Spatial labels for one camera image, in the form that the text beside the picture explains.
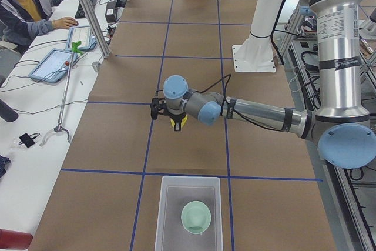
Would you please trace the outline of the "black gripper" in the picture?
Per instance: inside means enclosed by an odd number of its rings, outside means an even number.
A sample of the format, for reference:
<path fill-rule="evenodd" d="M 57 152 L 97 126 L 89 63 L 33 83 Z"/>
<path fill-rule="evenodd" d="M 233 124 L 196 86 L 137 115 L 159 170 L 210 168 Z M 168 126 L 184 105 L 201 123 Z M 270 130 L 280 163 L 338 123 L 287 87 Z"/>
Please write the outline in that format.
<path fill-rule="evenodd" d="M 182 119 L 186 115 L 187 115 L 186 113 L 179 114 L 179 115 L 174 115 L 174 114 L 169 115 L 169 117 L 173 119 L 173 123 L 174 123 L 173 129 L 175 132 L 180 132 L 182 130 Z"/>

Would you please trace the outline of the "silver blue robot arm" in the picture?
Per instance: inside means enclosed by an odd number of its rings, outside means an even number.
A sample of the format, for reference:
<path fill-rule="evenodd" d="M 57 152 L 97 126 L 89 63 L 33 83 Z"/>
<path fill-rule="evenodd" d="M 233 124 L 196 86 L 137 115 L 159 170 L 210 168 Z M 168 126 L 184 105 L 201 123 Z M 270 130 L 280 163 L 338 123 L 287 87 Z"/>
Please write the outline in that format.
<path fill-rule="evenodd" d="M 244 40 L 257 0 L 173 0 L 161 79 L 184 76 L 198 90 L 230 74 L 227 94 L 279 107 L 294 105 L 284 67 L 273 73 L 237 73 L 231 46 Z M 310 178 L 306 144 L 290 133 L 245 121 L 218 119 L 206 126 L 189 118 L 181 132 L 155 122 L 148 171 L 192 175 Z"/>

